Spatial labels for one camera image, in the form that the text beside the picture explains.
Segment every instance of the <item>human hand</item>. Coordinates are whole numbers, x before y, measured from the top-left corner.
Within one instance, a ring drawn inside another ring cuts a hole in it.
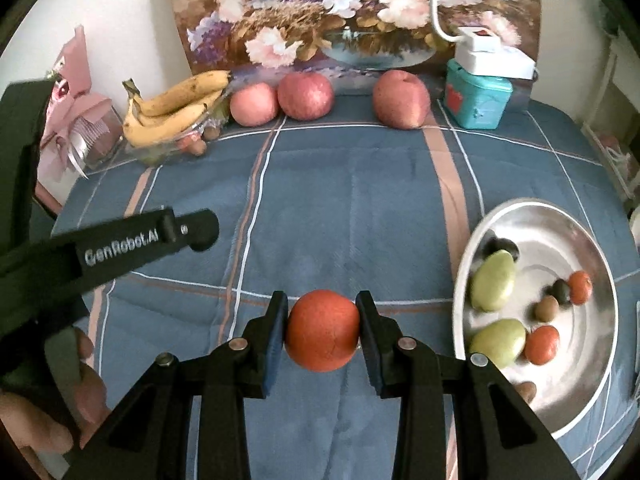
[[[82,360],[89,358],[94,352],[91,340],[77,328],[76,339],[78,356]],[[106,405],[107,390],[102,379],[84,362],[80,363],[80,377],[81,382],[76,385],[74,397],[78,412],[84,418],[80,423],[80,447],[83,448],[110,410]],[[0,394],[0,420],[27,462],[43,480],[49,480],[49,474],[35,452],[63,454],[73,447],[73,438],[67,428],[21,396]]]

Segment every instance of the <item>painting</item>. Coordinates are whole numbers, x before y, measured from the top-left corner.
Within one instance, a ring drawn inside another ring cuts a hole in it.
[[[433,31],[430,0],[172,0],[193,73],[269,79],[323,70],[366,79],[402,68],[442,76],[453,45]],[[438,0],[443,30],[481,25],[534,60],[540,0]],[[522,83],[530,89],[530,82]]]

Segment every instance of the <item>banana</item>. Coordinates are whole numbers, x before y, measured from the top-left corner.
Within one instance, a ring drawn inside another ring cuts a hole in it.
[[[229,72],[225,70],[210,70],[185,79],[169,88],[166,92],[147,100],[140,97],[140,92],[136,88],[133,79],[124,81],[122,84],[130,95],[133,94],[136,105],[144,115],[158,117],[182,108],[212,92],[223,90],[228,82]]]
[[[209,110],[216,102],[216,99],[219,98],[221,95],[222,95],[222,90],[217,90],[215,92],[205,95],[202,99],[198,99],[197,101],[194,101],[191,104],[206,105],[207,110]],[[165,115],[160,115],[158,117],[147,117],[145,114],[142,113],[142,110],[140,109],[138,104],[136,104],[136,108],[138,110],[138,120],[143,126],[158,126],[159,124],[164,123],[169,117],[173,115],[173,114],[165,114]]]
[[[134,148],[145,148],[172,140],[181,131],[193,126],[207,111],[207,106],[204,104],[188,105],[157,126],[144,126],[134,115],[134,108],[134,100],[130,97],[129,108],[122,125],[125,138]]]

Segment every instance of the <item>stainless steel plate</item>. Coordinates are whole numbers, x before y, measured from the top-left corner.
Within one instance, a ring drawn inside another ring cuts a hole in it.
[[[520,248],[514,292],[495,313],[481,313],[468,302],[469,277],[482,263],[488,231]],[[532,410],[554,438],[574,427],[596,401],[609,374],[618,339],[618,304],[609,265],[590,234],[557,206],[534,198],[505,202],[491,211],[473,232],[462,256],[453,300],[456,357],[481,328],[500,318],[521,320],[528,330],[540,325],[532,306],[545,287],[583,269],[593,281],[593,294],[581,306],[563,308],[551,323],[560,333],[556,358],[536,366],[523,360],[504,368],[513,384],[533,381],[538,394]]]

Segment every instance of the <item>red apple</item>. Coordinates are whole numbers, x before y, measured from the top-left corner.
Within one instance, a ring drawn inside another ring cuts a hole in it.
[[[289,117],[311,121],[327,115],[334,106],[331,82],[317,72],[293,72],[278,85],[278,102]]]
[[[242,126],[262,126],[280,110],[275,88],[267,83],[249,85],[231,96],[231,115]]]
[[[389,70],[373,87],[373,109],[386,126],[412,130],[424,124],[431,109],[431,98],[417,76],[403,70]]]

